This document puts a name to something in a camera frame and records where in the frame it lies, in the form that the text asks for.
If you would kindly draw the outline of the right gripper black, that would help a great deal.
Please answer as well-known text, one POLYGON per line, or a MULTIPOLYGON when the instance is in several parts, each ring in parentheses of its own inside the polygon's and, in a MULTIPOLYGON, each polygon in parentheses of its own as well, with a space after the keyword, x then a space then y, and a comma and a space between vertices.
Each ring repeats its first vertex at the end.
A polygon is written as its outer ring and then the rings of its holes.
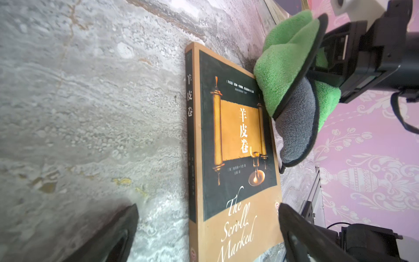
POLYGON ((341 103, 367 90, 419 101, 419 34, 408 32, 413 1, 389 1, 372 24, 349 21, 325 34, 308 77, 338 87, 341 103))

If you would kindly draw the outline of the black and tan book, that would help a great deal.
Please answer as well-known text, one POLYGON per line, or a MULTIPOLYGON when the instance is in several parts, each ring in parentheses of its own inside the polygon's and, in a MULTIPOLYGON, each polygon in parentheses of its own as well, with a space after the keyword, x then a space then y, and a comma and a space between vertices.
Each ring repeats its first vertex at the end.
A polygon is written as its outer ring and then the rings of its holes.
POLYGON ((252 262, 283 242, 275 138, 254 75, 185 49, 189 259, 252 262))

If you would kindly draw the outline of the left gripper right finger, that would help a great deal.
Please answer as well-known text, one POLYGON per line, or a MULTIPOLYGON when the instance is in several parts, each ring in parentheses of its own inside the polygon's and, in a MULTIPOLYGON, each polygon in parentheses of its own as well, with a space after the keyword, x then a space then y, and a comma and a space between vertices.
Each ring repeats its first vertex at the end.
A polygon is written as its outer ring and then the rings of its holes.
POLYGON ((288 262, 355 261, 288 204, 281 203, 278 211, 288 262))

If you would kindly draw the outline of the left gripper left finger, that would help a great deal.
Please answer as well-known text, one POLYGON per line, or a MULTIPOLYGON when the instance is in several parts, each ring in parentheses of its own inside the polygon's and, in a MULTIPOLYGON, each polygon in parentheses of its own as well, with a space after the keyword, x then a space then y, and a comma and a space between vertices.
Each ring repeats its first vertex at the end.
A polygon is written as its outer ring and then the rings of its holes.
POLYGON ((137 205, 126 207, 65 261, 126 262, 134 242, 138 221, 137 205))

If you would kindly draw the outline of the green cloth with black trim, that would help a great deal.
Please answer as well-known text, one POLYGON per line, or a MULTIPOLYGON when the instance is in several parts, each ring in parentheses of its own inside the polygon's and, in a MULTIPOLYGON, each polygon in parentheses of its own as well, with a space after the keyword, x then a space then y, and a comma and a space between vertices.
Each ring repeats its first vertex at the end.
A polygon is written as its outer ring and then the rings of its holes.
POLYGON ((328 27, 328 15, 304 10, 276 25, 266 36, 254 75, 266 110, 283 139, 280 173, 300 164, 339 103, 341 91, 308 77, 328 27))

